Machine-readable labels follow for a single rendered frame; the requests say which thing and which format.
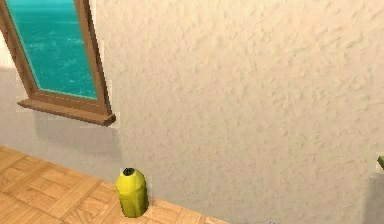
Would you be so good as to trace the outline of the yellow bin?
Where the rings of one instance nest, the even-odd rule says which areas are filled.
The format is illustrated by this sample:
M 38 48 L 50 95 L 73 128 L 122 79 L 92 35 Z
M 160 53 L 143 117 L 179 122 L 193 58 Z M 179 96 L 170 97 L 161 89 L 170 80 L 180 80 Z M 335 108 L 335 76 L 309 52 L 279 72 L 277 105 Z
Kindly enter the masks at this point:
M 125 168 L 116 181 L 116 189 L 125 217 L 138 218 L 149 207 L 144 175 L 135 168 Z

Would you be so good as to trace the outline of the brown framed window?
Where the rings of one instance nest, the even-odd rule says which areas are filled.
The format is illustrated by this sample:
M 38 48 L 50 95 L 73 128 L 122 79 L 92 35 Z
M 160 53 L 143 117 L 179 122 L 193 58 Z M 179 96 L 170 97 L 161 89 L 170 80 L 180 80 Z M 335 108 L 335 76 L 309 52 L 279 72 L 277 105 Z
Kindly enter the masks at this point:
M 0 30 L 27 93 L 20 106 L 115 122 L 89 0 L 0 0 Z

